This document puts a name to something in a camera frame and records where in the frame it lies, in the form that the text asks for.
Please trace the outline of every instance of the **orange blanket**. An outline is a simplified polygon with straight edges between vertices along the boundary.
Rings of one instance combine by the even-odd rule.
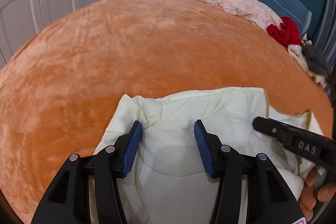
[[[71,153],[91,155],[121,96],[263,87],[281,112],[332,108],[259,27],[195,0],[103,0],[31,39],[0,74],[0,188],[30,223]]]

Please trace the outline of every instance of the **label sticker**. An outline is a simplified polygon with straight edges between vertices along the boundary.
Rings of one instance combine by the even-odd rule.
[[[294,222],[293,224],[307,224],[306,219],[303,217],[299,219],[298,221]]]

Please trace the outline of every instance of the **human hand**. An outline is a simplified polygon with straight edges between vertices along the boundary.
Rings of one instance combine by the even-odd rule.
[[[299,199],[299,205],[307,222],[310,221],[313,217],[313,208],[315,207],[316,202],[328,202],[336,193],[336,183],[329,183],[324,185],[316,196],[314,191],[315,181],[316,170],[312,169],[307,175],[306,182]]]

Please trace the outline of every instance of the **gray curtain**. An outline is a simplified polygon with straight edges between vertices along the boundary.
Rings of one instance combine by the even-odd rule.
[[[312,39],[313,45],[322,50],[330,70],[334,68],[336,58],[336,0],[327,0],[325,11],[319,30]],[[330,86],[325,87],[329,98]]]

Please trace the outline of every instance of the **red cloth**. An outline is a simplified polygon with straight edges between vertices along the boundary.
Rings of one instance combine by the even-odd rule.
[[[266,28],[268,34],[285,47],[291,44],[302,46],[296,23],[289,17],[281,17],[281,20],[283,21],[280,23],[281,30],[271,24]]]

